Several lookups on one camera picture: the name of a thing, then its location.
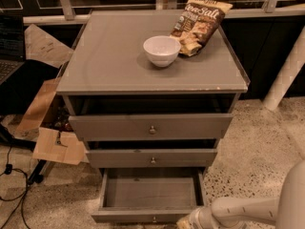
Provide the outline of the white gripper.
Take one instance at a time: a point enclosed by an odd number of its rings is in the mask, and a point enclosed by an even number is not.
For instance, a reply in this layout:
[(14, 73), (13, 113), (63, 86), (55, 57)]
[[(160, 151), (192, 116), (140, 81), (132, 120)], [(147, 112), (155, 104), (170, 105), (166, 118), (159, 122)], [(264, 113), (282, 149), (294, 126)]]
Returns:
[(230, 222), (223, 225), (212, 214), (210, 207), (198, 207), (188, 216), (181, 218), (177, 223), (178, 229), (247, 229), (245, 222)]

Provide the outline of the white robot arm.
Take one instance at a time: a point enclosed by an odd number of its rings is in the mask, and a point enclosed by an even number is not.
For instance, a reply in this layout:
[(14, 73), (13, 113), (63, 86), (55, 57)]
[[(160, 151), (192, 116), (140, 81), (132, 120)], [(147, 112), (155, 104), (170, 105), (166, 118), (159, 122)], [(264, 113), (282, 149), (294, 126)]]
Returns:
[(278, 198), (217, 198), (181, 218), (178, 229), (246, 229), (246, 221), (275, 229), (305, 229), (305, 161), (285, 177)]

